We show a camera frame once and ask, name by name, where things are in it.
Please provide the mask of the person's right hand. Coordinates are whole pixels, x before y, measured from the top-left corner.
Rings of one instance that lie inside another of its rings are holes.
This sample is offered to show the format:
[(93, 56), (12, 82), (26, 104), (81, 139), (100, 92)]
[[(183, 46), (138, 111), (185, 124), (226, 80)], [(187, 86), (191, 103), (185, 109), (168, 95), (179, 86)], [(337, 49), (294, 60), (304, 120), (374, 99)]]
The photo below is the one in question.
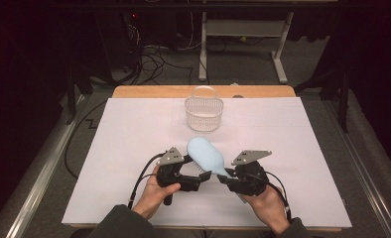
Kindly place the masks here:
[(251, 206), (257, 218), (266, 224), (276, 235), (281, 235), (289, 226), (284, 202), (280, 194), (270, 185), (256, 196), (243, 195), (242, 198)]

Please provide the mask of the white plastic slatted basket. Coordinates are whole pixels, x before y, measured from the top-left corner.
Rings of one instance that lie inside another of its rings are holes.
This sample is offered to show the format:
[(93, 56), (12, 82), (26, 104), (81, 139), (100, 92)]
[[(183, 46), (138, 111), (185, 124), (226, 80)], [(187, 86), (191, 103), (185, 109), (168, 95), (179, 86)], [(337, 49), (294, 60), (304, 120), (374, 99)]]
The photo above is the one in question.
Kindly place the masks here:
[(221, 122), (224, 102), (216, 91), (207, 85), (196, 86), (185, 100), (188, 126), (198, 132), (216, 130)]

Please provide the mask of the black metal stand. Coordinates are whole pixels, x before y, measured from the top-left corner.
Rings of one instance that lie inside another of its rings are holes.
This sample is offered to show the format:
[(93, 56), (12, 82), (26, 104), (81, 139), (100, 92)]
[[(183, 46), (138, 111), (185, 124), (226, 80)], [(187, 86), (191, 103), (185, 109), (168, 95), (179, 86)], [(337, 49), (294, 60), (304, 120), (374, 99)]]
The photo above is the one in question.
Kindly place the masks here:
[(334, 100), (338, 102), (337, 121), (344, 133), (347, 129), (347, 109), (349, 75), (343, 67), (334, 67), (326, 72), (314, 75), (311, 79), (297, 85), (295, 92), (301, 92), (307, 88), (319, 88), (322, 100)]
[(77, 63), (72, 63), (66, 72), (66, 98), (68, 115), (66, 123), (69, 125), (76, 114), (75, 89), (78, 88), (81, 94), (89, 95), (93, 88), (90, 84), (88, 70)]

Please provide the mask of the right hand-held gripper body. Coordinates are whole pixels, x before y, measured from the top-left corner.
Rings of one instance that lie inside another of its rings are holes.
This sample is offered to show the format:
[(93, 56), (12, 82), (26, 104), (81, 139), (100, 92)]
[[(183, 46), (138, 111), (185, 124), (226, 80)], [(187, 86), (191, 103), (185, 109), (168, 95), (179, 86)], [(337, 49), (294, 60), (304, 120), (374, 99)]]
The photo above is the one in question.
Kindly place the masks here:
[(271, 155), (271, 151), (242, 151), (231, 163), (236, 171), (236, 177), (229, 179), (228, 188), (249, 196), (262, 193), (269, 179), (259, 160)]

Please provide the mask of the person's left hand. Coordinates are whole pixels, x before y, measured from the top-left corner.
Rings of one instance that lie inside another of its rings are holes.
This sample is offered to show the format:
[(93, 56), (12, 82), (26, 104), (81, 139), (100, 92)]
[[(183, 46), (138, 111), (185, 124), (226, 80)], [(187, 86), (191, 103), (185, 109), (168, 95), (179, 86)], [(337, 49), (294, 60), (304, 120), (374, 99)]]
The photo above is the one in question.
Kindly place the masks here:
[(158, 169), (158, 166), (154, 167), (153, 173), (149, 176), (140, 199), (132, 207), (134, 212), (138, 213), (147, 220), (155, 215), (167, 196), (174, 194), (181, 188), (179, 183), (160, 187), (156, 178)]

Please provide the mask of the aluminium floor rail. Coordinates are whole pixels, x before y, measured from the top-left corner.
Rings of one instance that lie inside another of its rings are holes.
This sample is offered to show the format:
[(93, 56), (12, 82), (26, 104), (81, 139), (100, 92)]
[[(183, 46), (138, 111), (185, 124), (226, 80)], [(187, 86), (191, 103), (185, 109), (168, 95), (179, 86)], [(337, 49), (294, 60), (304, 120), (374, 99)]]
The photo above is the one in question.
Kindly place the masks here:
[(346, 149), (348, 150), (348, 156), (350, 158), (350, 163), (352, 164), (353, 170), (382, 229), (384, 230), (384, 233), (387, 235), (387, 238), (391, 238), (391, 211), (389, 210), (388, 203), (377, 188), (376, 183), (371, 177), (371, 174), (363, 163), (362, 158), (356, 150), (350, 135), (344, 132), (341, 128), (338, 122), (337, 112), (334, 109), (333, 104), (330, 101), (324, 101), (324, 106), (332, 122), (335, 124), (338, 134), (342, 138)]
[(76, 111), (72, 118), (69, 118), (67, 111), (62, 114), (61, 119), (28, 168), (27, 174), (33, 173), (33, 176), (21, 181), (21, 185), (26, 185), (27, 196), (21, 199), (22, 206), (4, 238), (23, 238), (57, 169), (66, 143), (76, 126), (77, 117), (82, 113), (87, 101), (87, 96), (80, 95), (73, 104)]

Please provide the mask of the light blue hairbrush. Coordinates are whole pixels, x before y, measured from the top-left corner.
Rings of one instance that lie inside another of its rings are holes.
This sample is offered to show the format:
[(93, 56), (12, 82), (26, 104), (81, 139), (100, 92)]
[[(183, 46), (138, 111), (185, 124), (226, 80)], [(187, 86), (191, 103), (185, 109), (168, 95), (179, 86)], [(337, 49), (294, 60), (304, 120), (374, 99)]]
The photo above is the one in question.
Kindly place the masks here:
[(194, 137), (187, 144), (188, 155), (205, 172), (214, 175), (230, 177), (224, 167), (224, 158), (221, 152), (206, 138)]

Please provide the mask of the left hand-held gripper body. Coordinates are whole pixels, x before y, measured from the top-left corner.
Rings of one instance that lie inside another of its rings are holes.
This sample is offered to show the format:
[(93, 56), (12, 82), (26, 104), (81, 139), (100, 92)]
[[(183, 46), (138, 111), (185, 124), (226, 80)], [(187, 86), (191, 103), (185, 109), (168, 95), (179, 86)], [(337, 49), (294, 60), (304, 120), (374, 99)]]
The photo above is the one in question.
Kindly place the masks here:
[(173, 183), (181, 185), (180, 191), (198, 191), (199, 177), (185, 176), (181, 173), (184, 156), (175, 147), (169, 149), (159, 160), (156, 173), (158, 185), (165, 187)]

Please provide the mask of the dark equipment case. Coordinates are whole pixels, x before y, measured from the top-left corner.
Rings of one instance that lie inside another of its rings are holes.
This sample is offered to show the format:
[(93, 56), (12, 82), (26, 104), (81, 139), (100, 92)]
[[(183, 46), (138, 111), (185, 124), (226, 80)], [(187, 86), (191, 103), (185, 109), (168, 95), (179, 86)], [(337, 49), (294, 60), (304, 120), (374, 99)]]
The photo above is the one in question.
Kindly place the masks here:
[(127, 15), (120, 12), (99, 13), (96, 20), (109, 67), (135, 69), (139, 37)]

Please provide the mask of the white metal stand frame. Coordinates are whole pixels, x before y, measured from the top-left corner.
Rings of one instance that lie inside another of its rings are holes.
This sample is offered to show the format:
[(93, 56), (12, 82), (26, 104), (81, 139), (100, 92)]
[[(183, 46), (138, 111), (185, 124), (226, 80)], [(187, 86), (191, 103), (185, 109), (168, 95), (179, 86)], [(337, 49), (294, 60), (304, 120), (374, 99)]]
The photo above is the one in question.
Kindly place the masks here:
[(281, 54), (285, 46), (294, 13), (287, 14), (285, 20), (209, 20), (205, 12), (201, 18), (201, 41), (199, 54), (198, 79), (207, 80), (207, 53), (206, 39), (211, 37), (254, 37), (278, 38), (279, 45), (276, 51), (270, 53), (279, 81), (288, 83), (288, 78), (281, 61)]

